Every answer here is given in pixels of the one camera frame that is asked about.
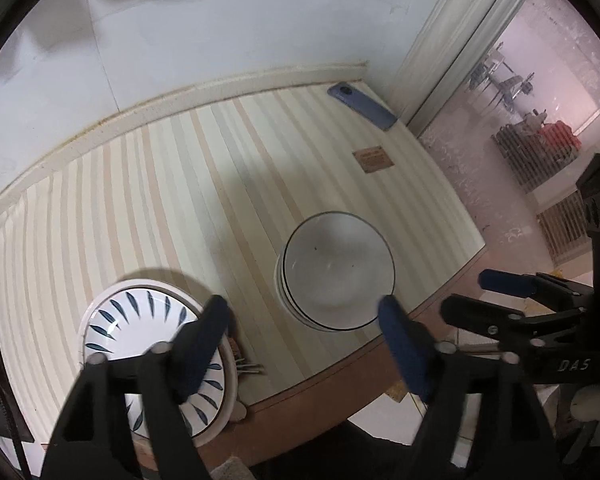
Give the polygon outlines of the white bowl black rim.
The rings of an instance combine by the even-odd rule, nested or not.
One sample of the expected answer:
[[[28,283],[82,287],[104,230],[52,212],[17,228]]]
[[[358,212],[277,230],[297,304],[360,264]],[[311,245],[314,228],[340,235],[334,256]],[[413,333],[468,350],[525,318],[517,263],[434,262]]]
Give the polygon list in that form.
[[[372,324],[377,304],[396,287],[396,263],[370,222],[323,211],[300,223],[277,260],[282,296],[303,321],[326,332]]]

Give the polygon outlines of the blue smartphone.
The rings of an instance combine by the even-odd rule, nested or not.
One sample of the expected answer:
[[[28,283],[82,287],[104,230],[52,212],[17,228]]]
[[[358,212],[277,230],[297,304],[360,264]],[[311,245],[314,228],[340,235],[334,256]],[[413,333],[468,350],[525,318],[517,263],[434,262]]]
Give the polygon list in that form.
[[[346,82],[329,87],[327,94],[357,112],[382,131],[389,130],[398,121],[396,115],[388,108]]]

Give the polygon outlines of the striped cat table mat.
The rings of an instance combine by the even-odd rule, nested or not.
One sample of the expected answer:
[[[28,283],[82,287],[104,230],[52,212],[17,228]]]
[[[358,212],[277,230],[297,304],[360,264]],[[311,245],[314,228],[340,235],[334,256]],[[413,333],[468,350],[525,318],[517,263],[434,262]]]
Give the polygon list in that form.
[[[130,278],[169,283],[235,312],[263,373],[249,416],[206,460],[259,463],[380,396],[394,370],[378,328],[310,330],[279,305],[274,266],[306,218],[345,211],[388,242],[396,296],[424,315],[484,240],[436,162],[404,125],[382,131],[323,86],[216,102],[117,136],[23,191],[0,214],[0,344],[34,440],[50,440],[79,371],[91,302]]]

